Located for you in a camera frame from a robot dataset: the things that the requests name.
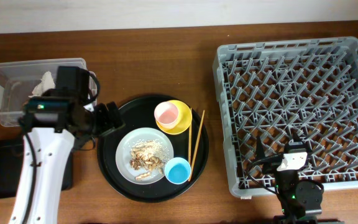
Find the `grey plate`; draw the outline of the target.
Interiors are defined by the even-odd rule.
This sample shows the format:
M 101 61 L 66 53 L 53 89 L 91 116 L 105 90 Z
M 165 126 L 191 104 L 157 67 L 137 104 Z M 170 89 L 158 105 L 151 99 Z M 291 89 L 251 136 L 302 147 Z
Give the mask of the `grey plate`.
M 139 128 L 129 132 L 123 137 L 117 147 L 116 165 L 121 175 L 133 184 L 153 184 L 165 176 L 164 174 L 159 174 L 159 172 L 155 170 L 151 177 L 143 180 L 135 180 L 135 176 L 141 174 L 142 170 L 134 170 L 130 166 L 129 162 L 132 159 L 130 150 L 135 143 L 146 140 L 157 140 L 163 146 L 167 147 L 168 153 L 171 157 L 170 159 L 174 156 L 174 150 L 170 140 L 161 131 L 153 128 Z

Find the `pink cup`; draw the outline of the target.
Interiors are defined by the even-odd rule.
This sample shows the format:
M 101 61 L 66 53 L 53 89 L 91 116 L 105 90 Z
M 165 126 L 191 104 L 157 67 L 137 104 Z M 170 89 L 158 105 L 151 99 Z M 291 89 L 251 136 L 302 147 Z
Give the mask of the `pink cup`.
M 161 127 L 172 129 L 178 121 L 179 110 L 169 101 L 159 103 L 154 109 L 154 117 Z

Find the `yellow bowl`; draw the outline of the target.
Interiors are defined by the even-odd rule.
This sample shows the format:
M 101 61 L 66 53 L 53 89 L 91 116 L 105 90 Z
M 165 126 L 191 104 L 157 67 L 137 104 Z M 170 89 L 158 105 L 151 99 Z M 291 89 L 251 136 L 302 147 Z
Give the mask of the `yellow bowl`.
M 173 103 L 179 110 L 178 122 L 175 127 L 172 129 L 163 128 L 158 121 L 155 121 L 157 126 L 165 133 L 170 135 L 178 135 L 185 132 L 192 123 L 192 112 L 190 107 L 179 100 L 169 100 L 169 102 Z

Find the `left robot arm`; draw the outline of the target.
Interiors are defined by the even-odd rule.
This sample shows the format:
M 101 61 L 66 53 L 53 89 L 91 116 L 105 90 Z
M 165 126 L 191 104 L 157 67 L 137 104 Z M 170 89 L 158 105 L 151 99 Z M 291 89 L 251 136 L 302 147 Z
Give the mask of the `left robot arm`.
M 96 93 L 90 82 L 95 83 Z M 100 90 L 93 72 L 60 66 L 55 88 L 24 103 L 24 114 L 18 120 L 23 132 L 23 164 L 10 223 L 56 223 L 72 150 L 124 127 L 113 102 L 86 109 Z

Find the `blue cup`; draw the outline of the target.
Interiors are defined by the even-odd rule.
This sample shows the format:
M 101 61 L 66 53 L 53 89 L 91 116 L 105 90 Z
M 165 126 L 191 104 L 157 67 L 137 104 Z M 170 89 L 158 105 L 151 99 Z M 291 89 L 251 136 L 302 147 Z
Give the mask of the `blue cup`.
M 191 175 L 190 163 L 182 157 L 174 157 L 165 164 L 164 174 L 169 182 L 184 184 Z

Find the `white napkin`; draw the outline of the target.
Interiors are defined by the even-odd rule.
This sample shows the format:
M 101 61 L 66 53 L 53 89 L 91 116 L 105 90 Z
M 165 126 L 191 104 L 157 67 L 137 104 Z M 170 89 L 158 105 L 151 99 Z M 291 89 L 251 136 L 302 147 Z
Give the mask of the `white napkin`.
M 43 74 L 41 82 L 32 90 L 32 94 L 29 96 L 29 98 L 41 96 L 47 90 L 54 88 L 55 82 L 53 80 L 52 73 L 50 71 L 47 71 Z

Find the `round black serving tray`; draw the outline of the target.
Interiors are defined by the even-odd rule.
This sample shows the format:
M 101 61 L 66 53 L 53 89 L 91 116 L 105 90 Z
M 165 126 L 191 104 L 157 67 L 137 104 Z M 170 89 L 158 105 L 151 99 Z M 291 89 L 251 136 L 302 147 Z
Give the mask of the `round black serving tray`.
M 111 187 L 131 200 L 157 203 L 175 198 L 187 191 L 198 180 L 206 166 L 209 139 L 206 128 L 203 126 L 195 160 L 195 170 L 189 182 L 175 185 L 163 178 L 153 184 L 134 184 L 120 174 L 116 165 L 116 162 L 123 161 L 123 159 L 116 158 L 119 142 L 126 134 L 137 128 L 156 129 L 157 124 L 152 117 L 154 108 L 158 103 L 172 99 L 172 96 L 167 95 L 145 95 L 129 101 L 119 108 L 125 126 L 98 140 L 97 157 L 102 174 Z

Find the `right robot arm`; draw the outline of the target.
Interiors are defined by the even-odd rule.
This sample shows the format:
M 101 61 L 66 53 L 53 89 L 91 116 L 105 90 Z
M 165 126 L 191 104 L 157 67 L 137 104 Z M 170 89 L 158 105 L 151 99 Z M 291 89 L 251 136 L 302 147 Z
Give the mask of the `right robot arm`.
M 275 194 L 282 206 L 282 215 L 273 218 L 274 223 L 318 223 L 322 213 L 324 186 L 310 179 L 300 179 L 299 171 L 308 163 L 312 150 L 293 134 L 282 153 L 266 156 L 262 140 L 257 138 L 255 160 L 249 167 L 262 166 L 263 174 L 272 174 L 275 179 Z

